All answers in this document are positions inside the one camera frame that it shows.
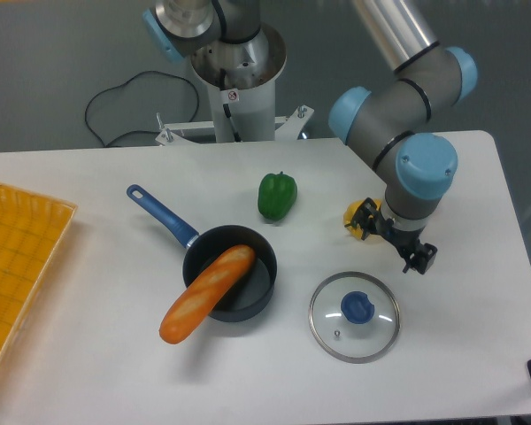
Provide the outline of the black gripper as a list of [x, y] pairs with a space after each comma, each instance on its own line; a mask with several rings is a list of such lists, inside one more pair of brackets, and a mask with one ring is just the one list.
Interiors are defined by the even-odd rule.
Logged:
[[361, 201], [352, 215], [351, 227], [360, 240], [378, 235], [392, 244], [405, 262], [404, 273], [413, 270], [425, 274], [435, 261], [438, 250], [431, 243], [420, 241], [422, 230], [396, 228], [395, 222], [391, 218], [385, 218], [381, 213], [379, 199], [368, 197]]

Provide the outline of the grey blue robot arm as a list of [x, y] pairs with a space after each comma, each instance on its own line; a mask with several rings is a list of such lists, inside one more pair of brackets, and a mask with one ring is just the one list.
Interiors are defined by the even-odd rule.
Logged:
[[[382, 237], [407, 270], [425, 273], [436, 248], [420, 235], [450, 188], [458, 155], [448, 140], [418, 126], [475, 88], [477, 66], [464, 50], [443, 47], [410, 1], [354, 7], [396, 79], [379, 94], [349, 89], [328, 116], [335, 136], [386, 186], [380, 203], [360, 204], [350, 227]], [[274, 138], [273, 84], [287, 53], [262, 21], [258, 2], [158, 1], [142, 19], [166, 59], [188, 59], [207, 86], [218, 142]]]

